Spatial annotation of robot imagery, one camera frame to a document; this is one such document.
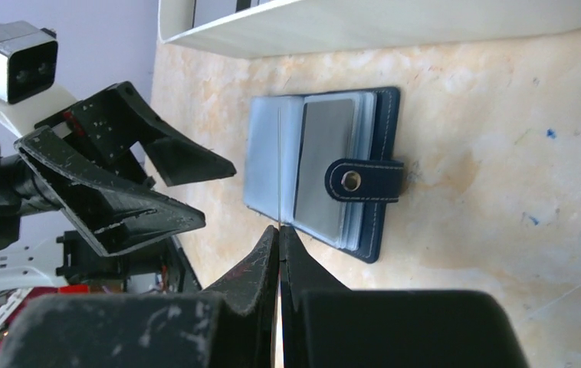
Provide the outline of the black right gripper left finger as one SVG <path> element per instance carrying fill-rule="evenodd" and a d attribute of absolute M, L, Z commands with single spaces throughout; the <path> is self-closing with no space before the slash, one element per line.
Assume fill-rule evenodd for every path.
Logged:
<path fill-rule="evenodd" d="M 196 293 L 48 294 L 0 346 L 0 367 L 272 367 L 279 232 Z"/>

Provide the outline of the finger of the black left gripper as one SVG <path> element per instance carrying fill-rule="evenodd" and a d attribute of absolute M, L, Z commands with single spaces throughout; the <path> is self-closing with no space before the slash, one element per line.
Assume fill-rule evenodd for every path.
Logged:
<path fill-rule="evenodd" d="M 17 140 L 15 149 L 100 256 L 205 226 L 203 212 L 100 168 L 47 127 Z"/>
<path fill-rule="evenodd" d="M 113 84 L 37 123 L 67 127 L 63 138 L 95 165 L 130 181 L 148 179 L 130 152 L 139 144 L 167 186 L 232 177 L 232 162 L 163 120 L 129 82 Z"/>

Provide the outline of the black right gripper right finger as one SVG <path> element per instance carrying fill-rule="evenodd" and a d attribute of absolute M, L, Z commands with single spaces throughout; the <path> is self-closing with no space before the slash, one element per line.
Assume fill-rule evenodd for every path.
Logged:
<path fill-rule="evenodd" d="M 525 367 L 506 312 L 481 291 L 352 290 L 280 230 L 287 367 Z"/>

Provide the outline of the blue leather card holder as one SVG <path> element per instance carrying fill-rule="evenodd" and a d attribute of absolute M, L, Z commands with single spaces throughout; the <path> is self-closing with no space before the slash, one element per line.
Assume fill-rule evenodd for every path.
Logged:
<path fill-rule="evenodd" d="M 244 204 L 376 262 L 404 176 L 392 157 L 400 102 L 393 86 L 254 97 Z"/>

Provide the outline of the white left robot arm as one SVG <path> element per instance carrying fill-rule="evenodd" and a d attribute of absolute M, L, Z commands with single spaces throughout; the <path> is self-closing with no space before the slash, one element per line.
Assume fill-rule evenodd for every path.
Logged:
<path fill-rule="evenodd" d="M 201 211 L 153 188 L 135 144 L 167 186 L 236 172 L 164 121 L 130 82 L 39 113 L 15 155 L 0 154 L 0 291 L 158 271 L 177 234 L 205 225 Z"/>

